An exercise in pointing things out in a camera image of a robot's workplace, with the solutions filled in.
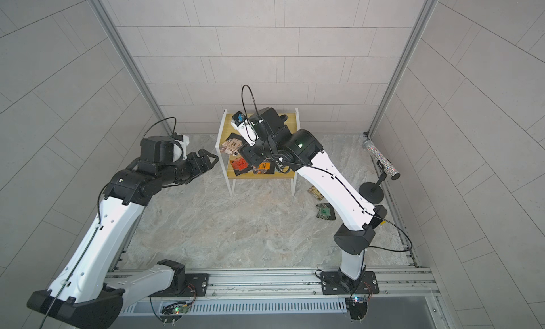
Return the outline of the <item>pink label tea bag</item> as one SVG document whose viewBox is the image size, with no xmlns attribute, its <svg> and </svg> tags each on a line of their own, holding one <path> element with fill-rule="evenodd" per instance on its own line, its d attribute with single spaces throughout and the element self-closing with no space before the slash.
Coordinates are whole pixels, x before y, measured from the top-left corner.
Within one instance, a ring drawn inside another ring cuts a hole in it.
<svg viewBox="0 0 545 329">
<path fill-rule="evenodd" d="M 220 152 L 223 154 L 237 156 L 239 150 L 245 144 L 245 140 L 242 136 L 231 133 L 227 139 L 219 146 Z"/>
</svg>

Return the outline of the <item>yellow label tea bag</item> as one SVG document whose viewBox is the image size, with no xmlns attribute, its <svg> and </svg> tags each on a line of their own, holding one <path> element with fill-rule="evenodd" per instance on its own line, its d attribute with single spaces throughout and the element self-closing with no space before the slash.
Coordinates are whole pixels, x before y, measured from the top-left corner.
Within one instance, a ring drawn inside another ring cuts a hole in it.
<svg viewBox="0 0 545 329">
<path fill-rule="evenodd" d="M 324 199 L 322 193 L 314 186 L 311 186 L 307 191 L 319 201 Z"/>
</svg>

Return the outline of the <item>green label tea bag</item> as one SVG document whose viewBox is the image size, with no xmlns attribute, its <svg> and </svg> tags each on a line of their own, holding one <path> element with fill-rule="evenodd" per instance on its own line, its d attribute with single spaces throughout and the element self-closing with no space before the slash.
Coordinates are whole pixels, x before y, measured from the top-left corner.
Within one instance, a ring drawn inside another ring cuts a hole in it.
<svg viewBox="0 0 545 329">
<path fill-rule="evenodd" d="M 323 204 L 317 204 L 317 215 L 316 217 L 325 221 L 335 221 L 336 220 L 336 212 L 335 209 L 331 204 L 323 203 Z"/>
</svg>

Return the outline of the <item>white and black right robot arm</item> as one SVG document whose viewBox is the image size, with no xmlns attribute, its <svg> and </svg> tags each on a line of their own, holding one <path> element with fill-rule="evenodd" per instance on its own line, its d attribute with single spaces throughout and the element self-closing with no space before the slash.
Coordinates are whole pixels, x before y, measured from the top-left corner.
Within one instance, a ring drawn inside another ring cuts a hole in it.
<svg viewBox="0 0 545 329">
<path fill-rule="evenodd" d="M 278 135 L 256 140 L 253 146 L 243 144 L 239 153 L 250 166 L 268 160 L 279 171 L 286 168 L 295 171 L 332 205 L 343 222 L 334 235 L 334 242 L 341 248 L 341 266 L 334 283 L 355 293 L 365 269 L 365 251 L 385 212 L 352 187 L 330 160 L 323 145 L 307 130 L 298 130 L 295 134 L 282 130 Z"/>
</svg>

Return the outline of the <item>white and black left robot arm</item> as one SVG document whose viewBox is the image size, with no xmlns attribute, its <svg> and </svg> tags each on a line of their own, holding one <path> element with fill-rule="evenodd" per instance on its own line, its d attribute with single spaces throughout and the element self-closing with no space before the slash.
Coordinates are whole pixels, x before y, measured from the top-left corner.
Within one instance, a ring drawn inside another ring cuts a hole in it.
<svg viewBox="0 0 545 329">
<path fill-rule="evenodd" d="M 97 216 L 66 268 L 26 306 L 76 328 L 109 328 L 127 307 L 154 294 L 178 296 L 186 289 L 185 266 L 164 259 L 118 285 L 105 282 L 125 237 L 152 197 L 165 188 L 189 184 L 214 168 L 219 157 L 207 150 L 169 159 L 152 170 L 137 158 L 100 192 Z"/>
</svg>

